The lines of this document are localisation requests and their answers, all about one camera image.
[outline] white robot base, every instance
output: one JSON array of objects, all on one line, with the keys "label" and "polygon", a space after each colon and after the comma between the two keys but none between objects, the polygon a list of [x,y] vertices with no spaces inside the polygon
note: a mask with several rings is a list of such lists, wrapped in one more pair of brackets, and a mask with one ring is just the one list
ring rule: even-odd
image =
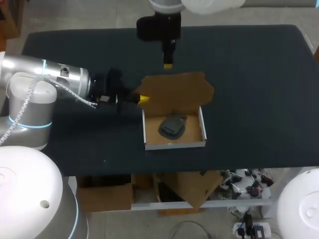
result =
[{"label": "white robot base", "polygon": [[88,239],[88,222],[58,167],[27,147],[0,147],[0,238]]}]

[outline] white dome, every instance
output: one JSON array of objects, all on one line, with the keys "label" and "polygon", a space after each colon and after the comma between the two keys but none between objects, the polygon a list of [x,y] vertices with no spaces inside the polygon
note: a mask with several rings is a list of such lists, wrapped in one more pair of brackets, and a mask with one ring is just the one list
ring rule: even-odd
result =
[{"label": "white dome", "polygon": [[0,147],[0,238],[33,239],[50,223],[62,197],[62,176],[45,154]]},{"label": "white dome", "polygon": [[319,238],[319,169],[298,175],[284,188],[277,219],[284,239]]}]

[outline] box lid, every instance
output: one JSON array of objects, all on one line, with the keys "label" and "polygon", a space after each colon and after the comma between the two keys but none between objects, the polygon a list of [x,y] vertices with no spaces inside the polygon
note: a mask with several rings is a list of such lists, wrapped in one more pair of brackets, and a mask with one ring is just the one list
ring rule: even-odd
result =
[{"label": "box lid", "polygon": [[195,209],[206,201],[223,180],[218,171],[162,173],[159,178]]},{"label": "box lid", "polygon": [[192,114],[198,107],[212,100],[214,88],[205,80],[202,72],[175,75],[146,76],[135,90],[148,96],[139,104],[146,116],[167,116],[172,112]]}]

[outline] white cable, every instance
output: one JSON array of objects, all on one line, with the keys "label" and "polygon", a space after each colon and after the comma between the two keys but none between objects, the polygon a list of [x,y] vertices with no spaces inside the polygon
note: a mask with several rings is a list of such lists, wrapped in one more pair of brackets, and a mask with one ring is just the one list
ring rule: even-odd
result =
[{"label": "white cable", "polygon": [[76,99],[78,99],[79,101],[81,101],[82,103],[92,107],[92,108],[95,108],[96,109],[96,106],[98,105],[97,103],[93,103],[93,102],[89,102],[81,97],[79,97],[76,93],[74,93],[72,90],[70,90],[69,88],[67,88],[65,85],[55,81],[55,80],[52,80],[48,77],[43,77],[43,80],[44,81],[47,81],[53,85],[57,85],[59,87],[61,87],[62,89],[64,89],[65,91],[67,91],[68,93],[70,93],[73,97],[75,97]]},{"label": "white cable", "polygon": [[[7,86],[6,86],[6,95],[8,96],[7,94],[7,88],[8,88],[8,85],[10,83],[10,81],[8,82]],[[44,77],[44,76],[36,76],[35,78],[32,79],[31,81],[31,84],[30,84],[30,87],[28,89],[28,92],[27,92],[27,95],[26,95],[26,98],[23,102],[23,105],[18,113],[18,115],[16,116],[16,118],[14,119],[14,122],[12,123],[12,125],[10,126],[10,128],[5,132],[5,134],[0,138],[0,146],[9,138],[9,136],[12,134],[13,130],[15,129],[15,127],[19,124],[22,116],[23,116],[23,113],[27,107],[27,105],[29,104],[29,101],[31,99],[31,96],[33,94],[33,91],[34,91],[34,85],[36,85],[36,83],[38,81],[47,81],[53,85],[57,85],[59,87],[61,87],[62,89],[64,89],[65,91],[67,91],[68,93],[70,93],[73,97],[75,97],[76,99],[78,99],[79,101],[81,101],[82,103],[92,107],[92,108],[96,108],[96,106],[98,105],[97,103],[93,103],[93,102],[89,102],[89,101],[86,101],[85,99],[79,97],[76,93],[74,93],[72,90],[70,90],[69,88],[67,88],[66,86],[64,86],[63,84],[57,82],[57,81],[54,81],[50,78],[47,78],[47,77]]]},{"label": "white cable", "polygon": [[30,84],[30,87],[28,89],[28,92],[26,94],[26,98],[23,102],[23,105],[18,113],[18,115],[15,117],[14,122],[12,123],[12,125],[10,126],[10,128],[5,132],[5,134],[2,136],[2,138],[0,138],[0,146],[9,138],[9,136],[12,134],[13,130],[15,129],[15,127],[19,124],[22,115],[27,107],[27,105],[29,104],[29,101],[31,99],[31,96],[33,94],[34,91],[34,85],[36,84],[37,78],[33,78]]}]

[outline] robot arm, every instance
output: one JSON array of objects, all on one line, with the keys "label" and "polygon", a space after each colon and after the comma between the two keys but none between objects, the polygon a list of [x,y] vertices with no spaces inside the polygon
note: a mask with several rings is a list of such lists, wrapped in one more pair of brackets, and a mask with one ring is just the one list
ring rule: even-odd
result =
[{"label": "robot arm", "polygon": [[0,146],[18,145],[39,150],[47,144],[60,91],[66,91],[92,108],[107,103],[117,104],[121,110],[124,101],[134,104],[142,102],[141,99],[145,101],[145,97],[124,86],[120,70],[111,69],[107,75],[91,78],[84,68],[5,52],[0,53],[0,88],[6,91],[9,108],[9,112],[0,117]]}]

